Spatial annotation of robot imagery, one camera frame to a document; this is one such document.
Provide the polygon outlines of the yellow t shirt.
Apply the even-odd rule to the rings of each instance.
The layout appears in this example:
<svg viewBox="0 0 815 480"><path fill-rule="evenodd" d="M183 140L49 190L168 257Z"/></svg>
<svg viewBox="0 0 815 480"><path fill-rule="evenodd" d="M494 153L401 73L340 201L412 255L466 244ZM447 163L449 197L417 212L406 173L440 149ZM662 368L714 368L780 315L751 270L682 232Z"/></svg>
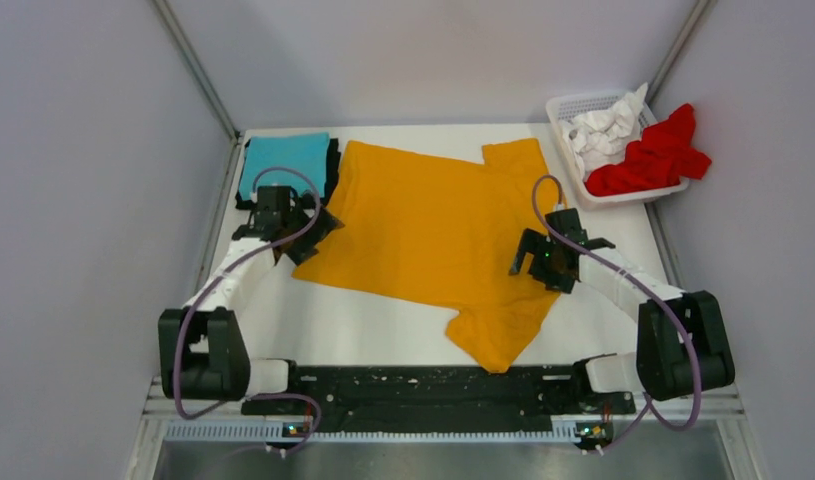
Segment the yellow t shirt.
<svg viewBox="0 0 815 480"><path fill-rule="evenodd" d="M511 275L522 233L538 229L556 187L534 138L482 147L482 162L352 140L328 211L341 227L294 277L449 308L448 339L491 373L536 338L557 295Z"/></svg>

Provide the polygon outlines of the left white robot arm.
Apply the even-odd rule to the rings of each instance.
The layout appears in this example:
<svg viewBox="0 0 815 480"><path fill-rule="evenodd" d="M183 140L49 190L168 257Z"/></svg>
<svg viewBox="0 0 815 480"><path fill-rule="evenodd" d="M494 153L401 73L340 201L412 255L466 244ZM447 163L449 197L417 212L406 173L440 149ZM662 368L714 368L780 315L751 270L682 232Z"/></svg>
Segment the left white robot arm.
<svg viewBox="0 0 815 480"><path fill-rule="evenodd" d="M280 413L302 404L303 386L290 377L290 360L270 358L243 318L257 286L282 259L295 265L342 222L316 191L260 186L247 220L231 235L227 252L206 284L184 306L158 320L161 379L170 399L235 401L265 394Z"/></svg>

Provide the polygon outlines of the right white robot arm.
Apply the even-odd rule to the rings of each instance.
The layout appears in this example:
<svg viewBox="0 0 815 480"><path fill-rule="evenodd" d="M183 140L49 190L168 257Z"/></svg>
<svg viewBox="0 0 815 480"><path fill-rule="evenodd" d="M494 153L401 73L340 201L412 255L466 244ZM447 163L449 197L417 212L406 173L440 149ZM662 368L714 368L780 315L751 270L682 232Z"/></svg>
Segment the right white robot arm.
<svg viewBox="0 0 815 480"><path fill-rule="evenodd" d="M581 360L569 385L572 404L595 412L613 392L644 392L657 401L729 386L736 377L716 297L687 292L647 274L616 245L592 238L576 209L544 218L547 233L522 232L513 275L526 271L551 292L586 285L636 324L636 347L625 354Z"/></svg>

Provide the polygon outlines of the crumpled white t shirt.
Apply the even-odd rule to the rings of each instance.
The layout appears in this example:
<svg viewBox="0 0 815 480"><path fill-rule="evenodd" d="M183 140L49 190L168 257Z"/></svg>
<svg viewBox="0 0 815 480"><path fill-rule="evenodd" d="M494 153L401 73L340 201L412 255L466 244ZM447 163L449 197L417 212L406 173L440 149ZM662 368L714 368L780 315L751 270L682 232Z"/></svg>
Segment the crumpled white t shirt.
<svg viewBox="0 0 815 480"><path fill-rule="evenodd" d="M561 136L582 180L602 167L621 163L626 147L640 139L639 118L648 89L649 85L643 83L602 108L602 101L592 99L561 104L560 112L566 115L559 122Z"/></svg>

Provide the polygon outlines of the white plastic laundry basket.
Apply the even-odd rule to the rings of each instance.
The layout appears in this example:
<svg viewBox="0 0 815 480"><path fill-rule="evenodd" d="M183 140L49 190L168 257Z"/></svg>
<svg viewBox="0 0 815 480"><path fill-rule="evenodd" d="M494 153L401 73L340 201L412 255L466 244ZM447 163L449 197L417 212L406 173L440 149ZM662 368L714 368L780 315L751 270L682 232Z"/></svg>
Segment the white plastic laundry basket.
<svg viewBox="0 0 815 480"><path fill-rule="evenodd" d="M571 196L584 210L594 211L609 207L648 203L682 192L690 185L691 180L689 178L680 177L679 181L672 185L645 190L611 192L609 195L605 192L595 194L590 189L590 182L584 175L583 164L578 154L573 150L568 127L575 117L591 111L608 110L620 100L629 98L633 94L633 91L626 89L603 90L556 96L550 98L545 104L555 148L560 156L561 165L569 177Z"/></svg>

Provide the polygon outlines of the crumpled red t shirt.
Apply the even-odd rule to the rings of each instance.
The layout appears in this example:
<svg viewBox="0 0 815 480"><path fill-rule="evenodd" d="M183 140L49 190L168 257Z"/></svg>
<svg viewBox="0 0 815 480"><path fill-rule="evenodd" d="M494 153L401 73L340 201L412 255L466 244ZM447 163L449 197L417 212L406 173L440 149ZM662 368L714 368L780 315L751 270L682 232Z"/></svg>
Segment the crumpled red t shirt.
<svg viewBox="0 0 815 480"><path fill-rule="evenodd" d="M702 179L712 159L693 145L695 108L681 105L670 116L646 128L625 150L624 160L602 167L588 177L590 189L605 192L652 189L677 183L680 177Z"/></svg>

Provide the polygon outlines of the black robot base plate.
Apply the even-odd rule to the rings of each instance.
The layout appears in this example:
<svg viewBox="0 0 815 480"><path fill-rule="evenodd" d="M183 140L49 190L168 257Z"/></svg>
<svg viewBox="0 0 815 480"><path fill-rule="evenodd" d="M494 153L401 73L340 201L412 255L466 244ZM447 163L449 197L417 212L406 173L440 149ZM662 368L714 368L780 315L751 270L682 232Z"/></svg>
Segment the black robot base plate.
<svg viewBox="0 0 815 480"><path fill-rule="evenodd" d="M248 400L244 415L314 413L320 433L547 432L561 415L633 414L626 392L585 392L570 366L296 366L290 400Z"/></svg>

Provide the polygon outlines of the right aluminium corner post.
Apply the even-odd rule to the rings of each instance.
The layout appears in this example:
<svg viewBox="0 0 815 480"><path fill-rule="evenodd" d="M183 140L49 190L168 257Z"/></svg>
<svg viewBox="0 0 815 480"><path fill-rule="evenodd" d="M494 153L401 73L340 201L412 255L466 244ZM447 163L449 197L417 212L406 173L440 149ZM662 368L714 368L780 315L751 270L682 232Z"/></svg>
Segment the right aluminium corner post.
<svg viewBox="0 0 815 480"><path fill-rule="evenodd" d="M718 4L717 0L696 0L649 82L646 102L652 105L659 97L671 72L687 50L699 28Z"/></svg>

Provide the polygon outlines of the aluminium corner post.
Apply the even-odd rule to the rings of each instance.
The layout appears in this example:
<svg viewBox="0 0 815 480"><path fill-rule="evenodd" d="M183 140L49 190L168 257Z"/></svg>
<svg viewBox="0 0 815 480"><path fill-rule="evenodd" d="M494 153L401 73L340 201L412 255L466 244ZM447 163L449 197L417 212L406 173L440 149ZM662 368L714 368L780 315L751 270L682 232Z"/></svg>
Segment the aluminium corner post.
<svg viewBox="0 0 815 480"><path fill-rule="evenodd" d="M218 91L203 63L201 62L193 44L180 23L171 3L167 0L150 0L160 23L168 33L178 55L187 72L196 84L203 100L213 117L219 123L222 131L231 139L239 136L239 129L235 126L231 116L222 102Z"/></svg>
<svg viewBox="0 0 815 480"><path fill-rule="evenodd" d="M649 82L646 102L652 105L659 97L671 72L687 50L699 28L718 4L717 0L696 0Z"/></svg>

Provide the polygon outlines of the aluminium frame rail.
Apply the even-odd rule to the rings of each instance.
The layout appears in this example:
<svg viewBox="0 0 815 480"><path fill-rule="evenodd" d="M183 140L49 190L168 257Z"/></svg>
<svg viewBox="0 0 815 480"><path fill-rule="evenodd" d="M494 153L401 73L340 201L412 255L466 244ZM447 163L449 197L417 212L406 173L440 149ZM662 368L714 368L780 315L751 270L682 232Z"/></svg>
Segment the aluminium frame rail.
<svg viewBox="0 0 815 480"><path fill-rule="evenodd" d="M558 370L304 368L289 400L228 401L184 420L155 381L144 414L169 440L320 443L610 442L645 405L631 393L578 397Z"/></svg>

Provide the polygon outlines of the left aluminium corner post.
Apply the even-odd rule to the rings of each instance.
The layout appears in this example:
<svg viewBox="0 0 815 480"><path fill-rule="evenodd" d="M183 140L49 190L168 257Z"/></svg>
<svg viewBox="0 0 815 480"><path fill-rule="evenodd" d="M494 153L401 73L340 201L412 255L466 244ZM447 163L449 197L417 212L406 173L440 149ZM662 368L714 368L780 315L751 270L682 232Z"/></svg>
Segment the left aluminium corner post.
<svg viewBox="0 0 815 480"><path fill-rule="evenodd" d="M235 126L231 116L222 102L218 91L203 63L201 62L193 44L180 23L171 3L167 0L150 0L160 23L168 33L178 55L187 72L196 84L203 100L213 117L219 123L222 131L231 139L239 136L239 129Z"/></svg>

